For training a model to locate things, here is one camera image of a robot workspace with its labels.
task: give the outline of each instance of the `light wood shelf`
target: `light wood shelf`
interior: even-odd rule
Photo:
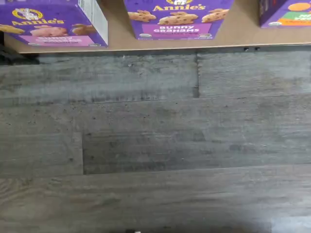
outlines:
[[[103,0],[101,5],[109,23],[109,47],[32,47],[6,36],[5,44],[19,53],[166,50],[262,45],[311,44],[311,28],[261,29],[258,26],[258,1],[235,0],[214,40],[139,41],[122,0]]]

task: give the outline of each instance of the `laminate floor plank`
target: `laminate floor plank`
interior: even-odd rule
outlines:
[[[81,132],[85,174],[304,164],[310,103],[292,95],[5,108],[0,131]]]
[[[56,56],[2,67],[0,107],[188,99],[198,96],[196,55]]]
[[[0,178],[82,174],[80,133],[0,135]]]
[[[308,51],[199,53],[200,97],[311,92]]]
[[[279,233],[310,192],[310,165],[1,179],[0,230]]]

